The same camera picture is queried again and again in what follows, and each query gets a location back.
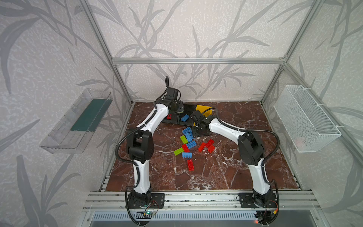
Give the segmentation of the blue lego brick top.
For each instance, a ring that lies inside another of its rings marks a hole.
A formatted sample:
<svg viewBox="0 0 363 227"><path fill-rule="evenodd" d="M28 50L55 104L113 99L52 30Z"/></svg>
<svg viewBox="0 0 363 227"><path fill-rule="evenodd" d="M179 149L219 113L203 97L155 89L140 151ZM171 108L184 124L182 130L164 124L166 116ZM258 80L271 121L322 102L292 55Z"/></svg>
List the blue lego brick top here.
<svg viewBox="0 0 363 227"><path fill-rule="evenodd" d="M186 122L189 118L190 118L190 116L186 114L186 115L184 115L184 116L181 118L181 121L182 121L182 122Z"/></svg>

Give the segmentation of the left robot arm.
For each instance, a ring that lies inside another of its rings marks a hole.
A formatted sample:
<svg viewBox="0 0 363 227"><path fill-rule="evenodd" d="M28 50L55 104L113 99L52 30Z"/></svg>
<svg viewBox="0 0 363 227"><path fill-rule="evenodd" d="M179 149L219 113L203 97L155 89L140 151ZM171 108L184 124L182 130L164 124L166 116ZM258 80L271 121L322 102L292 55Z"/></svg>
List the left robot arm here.
<svg viewBox="0 0 363 227"><path fill-rule="evenodd" d="M147 118L129 131L116 145L114 151L116 159L133 166L135 183L127 189L135 197L151 197L149 161L155 150L153 134L164 118L183 109L180 98L180 90L167 87L153 102L154 108Z"/></svg>

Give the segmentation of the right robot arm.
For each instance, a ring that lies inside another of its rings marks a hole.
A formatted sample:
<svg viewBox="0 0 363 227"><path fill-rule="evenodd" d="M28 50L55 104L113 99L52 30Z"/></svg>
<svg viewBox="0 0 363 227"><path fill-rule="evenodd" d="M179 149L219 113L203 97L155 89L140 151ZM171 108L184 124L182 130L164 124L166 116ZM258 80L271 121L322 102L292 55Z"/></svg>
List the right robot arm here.
<svg viewBox="0 0 363 227"><path fill-rule="evenodd" d="M264 129L244 129L222 121L218 115L205 116L196 110L191 115L195 126L192 133L196 137L219 134L238 145L241 160L248 166L252 182L253 195L256 202L266 203L273 195L271 185L265 170L266 162L278 151L280 147L279 136ZM265 145L259 136L260 132L269 133L276 138L277 144L272 152L265 155Z"/></svg>

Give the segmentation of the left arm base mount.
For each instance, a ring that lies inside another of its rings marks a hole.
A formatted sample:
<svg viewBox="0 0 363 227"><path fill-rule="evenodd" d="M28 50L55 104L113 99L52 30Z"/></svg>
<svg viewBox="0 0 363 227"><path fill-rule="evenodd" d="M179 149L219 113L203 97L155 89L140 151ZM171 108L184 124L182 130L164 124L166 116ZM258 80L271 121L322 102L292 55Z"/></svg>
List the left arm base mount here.
<svg viewBox="0 0 363 227"><path fill-rule="evenodd" d="M129 209L141 209L151 206L151 208L162 209L164 207L164 193L130 193L127 197L127 207Z"/></svg>

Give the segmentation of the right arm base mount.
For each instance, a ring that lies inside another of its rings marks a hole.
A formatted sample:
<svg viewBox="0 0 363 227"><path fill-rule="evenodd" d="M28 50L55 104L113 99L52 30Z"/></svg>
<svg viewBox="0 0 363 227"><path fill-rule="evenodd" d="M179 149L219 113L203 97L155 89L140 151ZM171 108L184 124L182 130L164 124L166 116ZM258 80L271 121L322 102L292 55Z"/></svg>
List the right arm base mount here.
<svg viewBox="0 0 363 227"><path fill-rule="evenodd" d="M239 193L237 199L242 208L277 208L279 206L279 200L272 191L267 192L265 195L256 192Z"/></svg>

